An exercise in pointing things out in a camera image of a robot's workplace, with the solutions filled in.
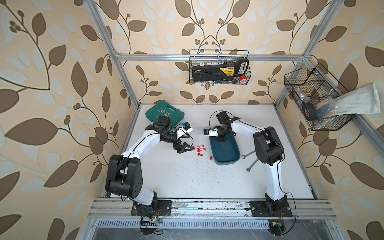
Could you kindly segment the teal plastic storage box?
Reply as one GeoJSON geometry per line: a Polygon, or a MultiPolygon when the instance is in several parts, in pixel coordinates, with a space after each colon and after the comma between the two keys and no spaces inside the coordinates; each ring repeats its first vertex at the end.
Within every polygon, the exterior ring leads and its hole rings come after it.
{"type": "Polygon", "coordinates": [[[213,159],[218,165],[234,164],[240,159],[240,150],[233,135],[209,137],[213,159]]]}

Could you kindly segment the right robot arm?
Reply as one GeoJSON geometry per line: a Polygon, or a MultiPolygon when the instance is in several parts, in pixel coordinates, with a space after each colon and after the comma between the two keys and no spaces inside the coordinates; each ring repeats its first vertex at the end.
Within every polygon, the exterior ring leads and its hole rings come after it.
{"type": "Polygon", "coordinates": [[[215,127],[218,137],[227,134],[240,134],[254,141],[257,159],[264,164],[267,192],[266,199],[280,201],[286,197],[282,186],[281,166],[285,150],[273,127],[256,127],[242,121],[239,117],[228,116],[226,111],[216,115],[219,126],[215,127]]]}

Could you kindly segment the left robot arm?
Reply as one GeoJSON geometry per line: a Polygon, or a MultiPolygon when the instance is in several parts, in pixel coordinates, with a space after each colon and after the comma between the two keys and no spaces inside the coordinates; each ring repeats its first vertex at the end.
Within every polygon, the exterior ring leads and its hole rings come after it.
{"type": "Polygon", "coordinates": [[[160,142],[170,143],[178,154],[194,148],[182,142],[190,138],[193,128],[188,122],[171,126],[171,119],[160,116],[156,123],[148,125],[142,137],[120,155],[112,155],[109,160],[105,190],[112,195],[127,197],[135,203],[150,206],[155,200],[155,192],[144,187],[141,160],[160,142]]]}

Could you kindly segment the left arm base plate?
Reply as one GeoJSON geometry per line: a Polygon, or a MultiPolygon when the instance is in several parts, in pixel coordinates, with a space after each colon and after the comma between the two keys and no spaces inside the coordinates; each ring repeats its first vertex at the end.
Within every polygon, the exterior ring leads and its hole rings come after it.
{"type": "Polygon", "coordinates": [[[159,217],[159,216],[170,216],[172,211],[172,201],[171,200],[153,200],[152,204],[149,206],[141,205],[136,202],[133,202],[133,207],[131,210],[131,216],[139,217],[159,217]]]}

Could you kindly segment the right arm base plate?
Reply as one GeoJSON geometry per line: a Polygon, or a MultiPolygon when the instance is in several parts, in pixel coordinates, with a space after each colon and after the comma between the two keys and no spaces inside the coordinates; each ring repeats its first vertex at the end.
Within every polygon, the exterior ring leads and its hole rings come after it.
{"type": "Polygon", "coordinates": [[[273,203],[271,201],[250,201],[249,209],[253,217],[290,218],[294,214],[288,202],[273,203]]]}

